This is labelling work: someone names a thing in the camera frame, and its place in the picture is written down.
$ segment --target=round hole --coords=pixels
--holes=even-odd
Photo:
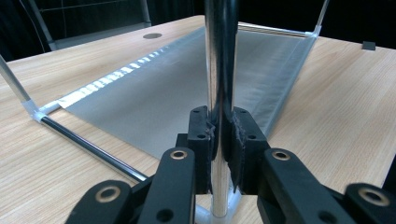
[[[171,153],[171,158],[174,160],[183,160],[187,157],[187,152],[182,150],[177,150]]]
[[[282,151],[274,151],[272,153],[273,157],[280,161],[288,161],[290,160],[289,154],[282,152]]]
[[[172,220],[173,212],[170,209],[163,209],[157,213],[157,220],[160,222],[168,222]]]
[[[329,224],[337,223],[337,218],[329,212],[321,211],[319,212],[318,216],[320,220],[324,223],[329,223]]]
[[[145,39],[155,39],[158,37],[163,36],[162,34],[158,34],[158,33],[152,33],[152,34],[148,34],[148,35],[143,35],[143,38]]]
[[[110,203],[120,196],[121,190],[117,186],[107,186],[96,192],[95,199],[99,203]]]
[[[389,199],[380,191],[368,188],[359,189],[359,195],[368,203],[375,204],[377,206],[388,206],[390,204]]]

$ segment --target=wood grain surface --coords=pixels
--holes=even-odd
[[[8,63],[38,105],[77,89],[204,25],[192,17]],[[143,35],[160,33],[156,39]],[[381,186],[396,152],[396,50],[320,37],[269,136],[318,180],[343,192]],[[129,179],[31,120],[0,78],[0,223],[62,223],[80,197],[108,179]],[[153,175],[158,161],[64,110],[50,115],[110,154]],[[209,197],[198,197],[209,206]],[[233,223],[261,223],[244,196]]]

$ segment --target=dark background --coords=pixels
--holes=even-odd
[[[35,0],[38,8],[61,8],[114,0]],[[312,31],[322,1],[240,1],[240,21]],[[27,0],[0,0],[0,53],[6,61],[50,51]],[[204,15],[204,0],[148,0],[153,25]],[[41,13],[53,39],[63,39],[141,22],[139,1],[117,1]],[[320,33],[336,39],[396,49],[395,0],[331,0]]]

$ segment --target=metal frame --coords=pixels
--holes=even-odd
[[[236,43],[236,30],[237,27],[241,30],[249,30],[252,32],[264,32],[276,35],[297,35],[301,37],[318,37],[320,32],[321,23],[327,6],[330,0],[325,0],[322,10],[320,12],[318,23],[313,32],[297,32],[284,29],[276,29],[271,27],[263,27],[257,25],[247,25],[237,23],[236,0],[231,1],[211,1],[206,0],[206,13],[215,11],[214,9],[227,8],[228,10],[219,10],[220,14],[210,14],[206,16],[206,47],[207,47],[207,62],[210,64],[208,69],[208,83],[209,86],[209,118],[215,125],[219,127],[219,139],[217,140],[217,158],[214,161],[212,170],[213,174],[213,200],[212,200],[212,211],[209,212],[203,207],[197,205],[196,207],[196,220],[199,223],[227,223],[230,222],[236,207],[241,198],[241,194],[237,191],[233,193],[230,187],[230,177],[228,167],[222,155],[222,148],[226,144],[222,139],[227,136],[227,124],[226,119],[230,116],[233,111],[233,69],[234,69],[234,49]],[[224,17],[231,18],[230,21],[224,21]],[[215,35],[224,35],[224,38],[231,38],[231,42],[225,48],[220,44],[219,40],[222,38],[214,38]],[[229,59],[226,71],[223,71],[220,67],[223,60]],[[120,171],[123,175],[126,175],[134,182],[144,181],[147,176],[137,171],[135,168],[129,166],[123,161],[106,153],[101,148],[85,140],[76,133],[66,129],[63,125],[52,120],[48,114],[55,109],[59,108],[57,102],[51,102],[43,107],[39,108],[35,105],[35,102],[30,98],[29,94],[23,88],[22,84],[18,81],[15,75],[7,66],[7,63],[0,56],[0,73],[6,80],[7,84],[14,91],[17,97],[20,99],[22,105],[25,107],[29,115],[37,122],[44,126],[52,129],[61,136],[72,143],[77,144],[86,151],[93,154],[96,158],[104,161],[107,165]]]

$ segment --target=wooden table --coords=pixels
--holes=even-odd
[[[204,25],[192,17],[10,62],[44,105]],[[143,35],[161,33],[155,39]],[[31,120],[0,78],[0,222],[64,222],[93,185],[132,184],[60,135]],[[50,115],[146,175],[158,161],[64,110]],[[318,180],[343,192],[353,182],[381,186],[396,151],[396,50],[320,37],[269,141],[296,153]],[[208,197],[199,203],[208,206]],[[245,197],[234,223],[260,223]]]

